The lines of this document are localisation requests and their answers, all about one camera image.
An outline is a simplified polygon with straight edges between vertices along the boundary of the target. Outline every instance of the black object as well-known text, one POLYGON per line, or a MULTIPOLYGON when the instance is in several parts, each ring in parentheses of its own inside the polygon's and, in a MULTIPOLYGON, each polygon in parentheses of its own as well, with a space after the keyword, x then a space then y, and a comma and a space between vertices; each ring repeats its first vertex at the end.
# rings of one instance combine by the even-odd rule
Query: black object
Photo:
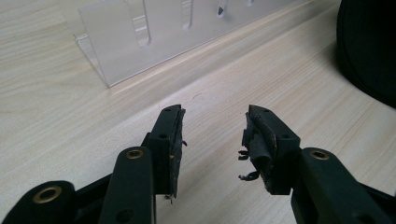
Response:
POLYGON ((155 223, 155 195, 177 196, 184 113, 180 105, 165 108, 142 146, 119 154, 112 175, 77 191, 66 181, 29 190, 4 224, 155 223))
POLYGON ((240 160, 248 155, 268 192, 289 195, 298 223, 396 223, 396 198, 357 182, 329 151, 300 149, 300 138, 272 111, 251 105, 240 160))
POLYGON ((396 1, 343 0, 338 13, 338 62, 343 75, 396 108, 396 1))

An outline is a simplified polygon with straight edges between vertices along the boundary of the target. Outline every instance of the wood grain surface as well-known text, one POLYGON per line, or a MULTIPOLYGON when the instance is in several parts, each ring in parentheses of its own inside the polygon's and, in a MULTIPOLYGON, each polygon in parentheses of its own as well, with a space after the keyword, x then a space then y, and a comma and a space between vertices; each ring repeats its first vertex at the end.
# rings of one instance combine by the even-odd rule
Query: wood grain surface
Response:
POLYGON ((109 89, 55 0, 0 1, 0 219, 29 189, 80 189, 139 146, 162 108, 182 104, 177 199, 158 223, 295 223, 237 160, 248 105, 273 110, 302 147, 334 153, 360 182, 394 194, 396 111, 357 90, 335 61, 339 1, 287 6, 109 89))

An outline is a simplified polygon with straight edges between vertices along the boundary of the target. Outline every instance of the transparent plastic holder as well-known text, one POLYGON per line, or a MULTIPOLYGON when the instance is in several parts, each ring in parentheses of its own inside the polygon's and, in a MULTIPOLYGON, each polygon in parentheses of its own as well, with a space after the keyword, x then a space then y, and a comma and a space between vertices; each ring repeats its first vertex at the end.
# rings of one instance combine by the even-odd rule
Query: transparent plastic holder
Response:
POLYGON ((60 0, 108 86, 302 0, 60 0))

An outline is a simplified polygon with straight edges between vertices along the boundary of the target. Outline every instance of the black fabric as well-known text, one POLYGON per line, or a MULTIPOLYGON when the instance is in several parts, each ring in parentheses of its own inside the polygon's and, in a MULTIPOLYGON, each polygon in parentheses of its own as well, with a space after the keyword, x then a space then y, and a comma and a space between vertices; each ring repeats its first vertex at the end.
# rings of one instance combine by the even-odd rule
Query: black fabric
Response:
POLYGON ((343 0, 337 45, 343 75, 396 108, 396 1, 343 0))

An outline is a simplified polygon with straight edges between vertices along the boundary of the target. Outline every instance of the wooden table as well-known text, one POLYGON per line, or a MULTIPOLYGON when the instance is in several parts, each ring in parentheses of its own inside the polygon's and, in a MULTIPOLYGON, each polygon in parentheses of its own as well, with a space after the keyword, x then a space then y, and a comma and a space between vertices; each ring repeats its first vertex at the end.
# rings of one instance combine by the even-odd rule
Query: wooden table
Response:
POLYGON ((162 108, 182 104, 178 197, 158 223, 293 223, 238 161, 248 105, 273 110, 338 156, 362 183, 396 189, 396 110, 357 90, 335 62, 339 1, 288 6, 109 89, 78 48, 55 0, 0 2, 0 218, 29 189, 80 189, 139 146, 162 108))

